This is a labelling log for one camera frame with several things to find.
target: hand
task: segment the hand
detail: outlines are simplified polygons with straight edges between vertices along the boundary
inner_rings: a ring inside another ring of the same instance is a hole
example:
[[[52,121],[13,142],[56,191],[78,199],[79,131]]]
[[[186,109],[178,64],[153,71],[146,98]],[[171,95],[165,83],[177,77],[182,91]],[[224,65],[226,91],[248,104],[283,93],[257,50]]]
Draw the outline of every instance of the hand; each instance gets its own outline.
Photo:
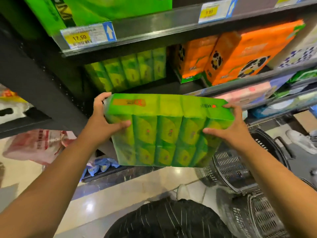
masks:
[[[110,95],[111,93],[101,93],[95,98],[93,102],[93,115],[89,118],[84,130],[81,132],[96,147],[108,140],[114,133],[131,125],[130,120],[114,124],[109,124],[106,121],[103,114],[102,101]]]
[[[224,108],[234,108],[233,114],[235,120],[227,129],[204,128],[203,132],[209,135],[215,135],[225,140],[232,148],[237,151],[243,151],[248,145],[254,143],[254,139],[249,133],[248,127],[242,119],[242,109],[240,106],[225,104]]]

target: black pants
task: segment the black pants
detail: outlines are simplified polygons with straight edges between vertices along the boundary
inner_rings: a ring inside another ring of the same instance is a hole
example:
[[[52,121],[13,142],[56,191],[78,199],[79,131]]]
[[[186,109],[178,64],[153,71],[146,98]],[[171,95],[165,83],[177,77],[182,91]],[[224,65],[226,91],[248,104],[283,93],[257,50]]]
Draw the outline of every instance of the black pants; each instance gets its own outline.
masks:
[[[120,237],[235,237],[209,207],[192,200],[170,198],[142,205],[118,219],[105,238]]]

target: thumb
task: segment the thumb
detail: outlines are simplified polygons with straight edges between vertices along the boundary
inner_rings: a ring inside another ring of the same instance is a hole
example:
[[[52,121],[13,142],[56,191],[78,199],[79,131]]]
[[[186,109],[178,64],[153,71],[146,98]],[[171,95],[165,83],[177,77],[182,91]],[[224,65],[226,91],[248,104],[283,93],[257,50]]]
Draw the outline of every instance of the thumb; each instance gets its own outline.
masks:
[[[226,134],[224,130],[215,129],[215,128],[204,128],[203,132],[205,134],[214,135],[214,136],[217,136],[217,137],[222,138],[222,139],[225,138],[225,134]]]
[[[109,131],[113,135],[114,133],[116,133],[122,129],[128,128],[130,125],[131,125],[130,120],[122,121],[120,123],[110,124]]]

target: person's right arm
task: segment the person's right arm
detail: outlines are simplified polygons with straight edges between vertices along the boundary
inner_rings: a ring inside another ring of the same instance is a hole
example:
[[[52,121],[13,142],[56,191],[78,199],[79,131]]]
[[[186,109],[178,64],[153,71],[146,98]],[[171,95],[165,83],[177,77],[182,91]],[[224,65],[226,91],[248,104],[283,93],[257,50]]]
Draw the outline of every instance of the person's right arm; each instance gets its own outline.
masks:
[[[224,107],[234,108],[234,123],[225,130],[205,128],[203,132],[224,139],[238,151],[292,237],[317,237],[317,192],[251,137],[239,106]]]

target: forearm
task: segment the forearm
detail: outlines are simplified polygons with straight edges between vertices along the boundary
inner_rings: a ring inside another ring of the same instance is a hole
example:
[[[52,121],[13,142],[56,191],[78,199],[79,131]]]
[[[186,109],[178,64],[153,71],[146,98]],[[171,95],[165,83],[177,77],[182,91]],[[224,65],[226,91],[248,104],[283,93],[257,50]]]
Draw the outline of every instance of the forearm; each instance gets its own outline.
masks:
[[[316,237],[317,192],[254,140],[239,152],[291,235]]]
[[[85,131],[0,215],[3,237],[53,237],[89,157],[96,150]],[[12,230],[12,224],[19,229]]]

